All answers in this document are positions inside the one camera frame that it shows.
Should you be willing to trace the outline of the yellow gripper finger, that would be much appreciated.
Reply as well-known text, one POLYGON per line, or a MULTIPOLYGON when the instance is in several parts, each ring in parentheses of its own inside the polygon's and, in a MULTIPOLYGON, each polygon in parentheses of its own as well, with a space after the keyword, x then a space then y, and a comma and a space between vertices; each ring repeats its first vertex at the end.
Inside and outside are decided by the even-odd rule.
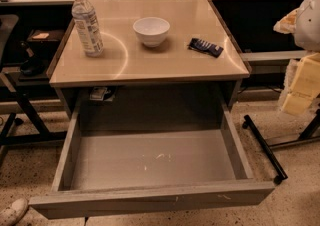
POLYGON ((281 96, 281 110, 302 114, 320 94, 320 53, 309 53, 300 61, 290 61, 281 96))
POLYGON ((296 30, 297 9, 292 10, 281 20, 277 21, 273 30, 282 34, 293 34, 296 30))

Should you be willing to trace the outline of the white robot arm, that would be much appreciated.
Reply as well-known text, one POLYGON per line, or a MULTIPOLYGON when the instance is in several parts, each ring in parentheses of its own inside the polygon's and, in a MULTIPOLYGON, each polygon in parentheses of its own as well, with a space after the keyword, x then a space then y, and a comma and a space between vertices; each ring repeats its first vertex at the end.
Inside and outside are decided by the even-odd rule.
POLYGON ((304 0, 301 5, 277 21, 273 30, 292 34, 295 44, 306 51, 297 63, 289 63, 281 110, 302 114, 320 94, 320 0, 304 0))

